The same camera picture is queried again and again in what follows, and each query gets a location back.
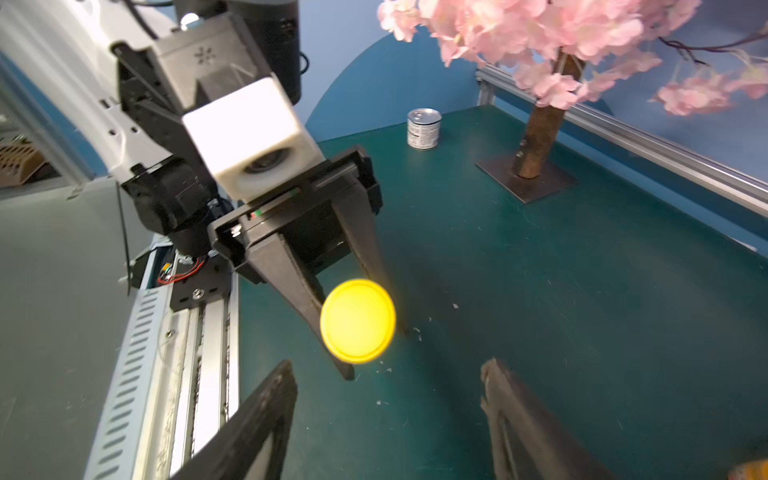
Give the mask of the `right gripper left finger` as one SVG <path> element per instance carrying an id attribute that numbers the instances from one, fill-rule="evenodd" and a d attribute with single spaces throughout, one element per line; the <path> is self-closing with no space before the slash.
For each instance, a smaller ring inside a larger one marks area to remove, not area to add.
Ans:
<path id="1" fill-rule="evenodd" d="M 281 361 L 175 479 L 279 479 L 287 455 L 298 386 Z"/>

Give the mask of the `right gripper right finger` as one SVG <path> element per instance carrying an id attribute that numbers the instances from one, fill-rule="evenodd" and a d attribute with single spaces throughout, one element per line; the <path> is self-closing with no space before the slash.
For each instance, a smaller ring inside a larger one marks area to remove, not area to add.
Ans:
<path id="1" fill-rule="evenodd" d="M 605 465 L 573 438 L 496 358 L 481 367 L 493 469 L 497 479 L 613 479 Z"/>

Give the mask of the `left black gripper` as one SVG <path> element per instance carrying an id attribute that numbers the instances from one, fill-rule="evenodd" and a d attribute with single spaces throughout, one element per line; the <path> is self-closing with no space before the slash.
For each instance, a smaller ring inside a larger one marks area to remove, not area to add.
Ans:
<path id="1" fill-rule="evenodd" d="M 397 309 L 400 298 L 376 233 L 375 215 L 382 206 L 372 160 L 356 145 L 208 226 L 213 249 L 251 283 L 271 285 L 305 320 L 346 381 L 355 378 L 355 369 L 323 342 L 322 288 L 313 274 L 351 251 L 365 276 L 385 289 Z M 400 316 L 397 330 L 408 334 Z"/>

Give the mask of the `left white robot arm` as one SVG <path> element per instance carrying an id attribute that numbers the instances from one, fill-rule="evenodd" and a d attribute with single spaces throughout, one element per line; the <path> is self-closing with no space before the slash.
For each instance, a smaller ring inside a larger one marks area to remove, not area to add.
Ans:
<path id="1" fill-rule="evenodd" d="M 83 134 L 143 225 L 192 260 L 179 311 L 230 275 L 271 285 L 328 340 L 317 274 L 346 254 L 389 288 L 367 152 L 326 158 L 295 113 L 308 60 L 294 1 L 5 1 L 1 51 Z"/>

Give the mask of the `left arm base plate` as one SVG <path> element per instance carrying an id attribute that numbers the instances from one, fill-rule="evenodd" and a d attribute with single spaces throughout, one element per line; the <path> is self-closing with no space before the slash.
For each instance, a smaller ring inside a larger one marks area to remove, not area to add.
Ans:
<path id="1" fill-rule="evenodd" d="M 128 267 L 132 288 L 166 288 L 174 312 L 226 299 L 232 290 L 232 268 L 215 252 L 192 257 L 165 242 L 146 249 Z"/>

